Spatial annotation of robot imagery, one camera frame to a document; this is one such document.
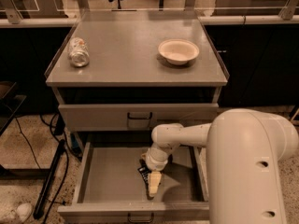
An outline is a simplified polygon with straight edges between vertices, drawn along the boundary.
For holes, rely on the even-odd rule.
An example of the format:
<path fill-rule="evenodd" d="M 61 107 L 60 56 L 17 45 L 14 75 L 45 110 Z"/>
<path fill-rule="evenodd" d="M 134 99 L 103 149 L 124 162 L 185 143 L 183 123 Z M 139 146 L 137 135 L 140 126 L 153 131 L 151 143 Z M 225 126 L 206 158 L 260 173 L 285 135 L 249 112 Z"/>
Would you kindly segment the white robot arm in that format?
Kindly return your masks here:
<path fill-rule="evenodd" d="M 231 109 L 212 122 L 156 126 L 142 155 L 149 196 L 161 171 L 181 145 L 206 148 L 210 224 L 287 224 L 278 162 L 298 148 L 298 132 L 285 118 L 251 109 Z"/>

